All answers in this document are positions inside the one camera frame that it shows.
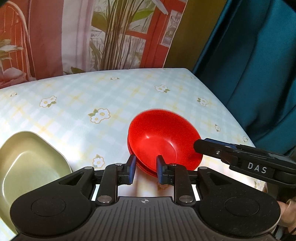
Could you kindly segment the person's right hand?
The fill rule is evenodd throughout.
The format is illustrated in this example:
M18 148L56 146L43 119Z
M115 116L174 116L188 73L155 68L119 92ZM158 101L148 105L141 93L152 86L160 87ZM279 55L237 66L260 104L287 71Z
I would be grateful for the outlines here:
M280 206L279 225L288 228L292 232L295 228L296 204L294 199L289 199L286 203L278 201Z

